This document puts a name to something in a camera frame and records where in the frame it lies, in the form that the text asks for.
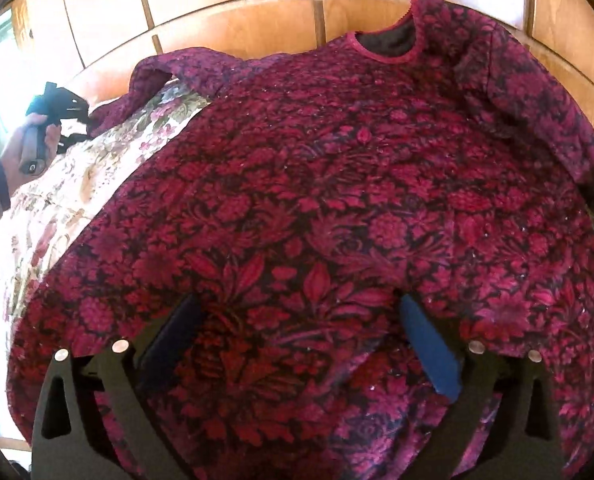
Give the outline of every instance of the person's hand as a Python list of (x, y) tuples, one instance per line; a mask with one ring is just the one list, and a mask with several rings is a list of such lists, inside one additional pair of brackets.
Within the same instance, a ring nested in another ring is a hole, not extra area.
[[(36, 178), (39, 178), (40, 175), (27, 175), (21, 173), (20, 171), (20, 164), (21, 164), (21, 152), (22, 148), (24, 147), (24, 132), (26, 128), (31, 124), (41, 124), (46, 120), (46, 115), (39, 115), (39, 114), (30, 114), (26, 117), (24, 124), (22, 124), (19, 128), (15, 129), (15, 131), (10, 136), (6, 147), (4, 148), (4, 152), (0, 157), (0, 162), (2, 164), (2, 168), (4, 168), (4, 174), (6, 175), (6, 183), (8, 184), (8, 194), (11, 196), (18, 187), (27, 184)], [(46, 169), (51, 165), (55, 155), (57, 153), (57, 144), (59, 142), (59, 136), (62, 134), (62, 127), (55, 126), (54, 124), (49, 124), (46, 127), (46, 138), (44, 143), (46, 144)]]

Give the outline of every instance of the red neckline trim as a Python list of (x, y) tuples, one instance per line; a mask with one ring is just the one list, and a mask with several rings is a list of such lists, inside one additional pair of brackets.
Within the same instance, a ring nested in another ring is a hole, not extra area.
[[(359, 41), (357, 41), (357, 34), (379, 34), (380, 32), (386, 32), (388, 30), (392, 30), (393, 28), (399, 27), (399, 25), (403, 25), (409, 20), (413, 20), (415, 23), (415, 44), (413, 47), (408, 50), (403, 56), (397, 57), (388, 57), (388, 56), (380, 56), (379, 54), (375, 54), (368, 50), (365, 46), (363, 46)], [(404, 16), (394, 25), (384, 28), (382, 30), (378, 30), (376, 32), (362, 32), (360, 30), (350, 31), (346, 35), (346, 39), (348, 43), (362, 56), (369, 57), (370, 59), (374, 59), (375, 61), (379, 61), (381, 63), (388, 63), (388, 64), (398, 64), (398, 63), (408, 63), (417, 58), (421, 51), (424, 49), (426, 44), (426, 38), (424, 37), (423, 28), (420, 27), (419, 23), (419, 13), (418, 13), (418, 6), (417, 0), (410, 0), (410, 9), (408, 12), (404, 14)]]

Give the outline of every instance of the metal pin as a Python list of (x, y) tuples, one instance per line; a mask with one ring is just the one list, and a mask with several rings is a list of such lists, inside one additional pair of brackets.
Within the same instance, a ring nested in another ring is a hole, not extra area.
[(64, 361), (68, 357), (68, 350), (62, 348), (55, 352), (55, 361)]
[(471, 341), (468, 343), (468, 350), (474, 354), (481, 355), (486, 351), (486, 347), (481, 341)]
[(123, 352), (126, 352), (130, 345), (131, 344), (126, 339), (120, 339), (115, 341), (111, 348), (113, 349), (113, 352), (115, 352), (116, 354), (121, 354)]
[(528, 352), (528, 359), (530, 359), (533, 363), (541, 363), (541, 354), (537, 350), (530, 350)]

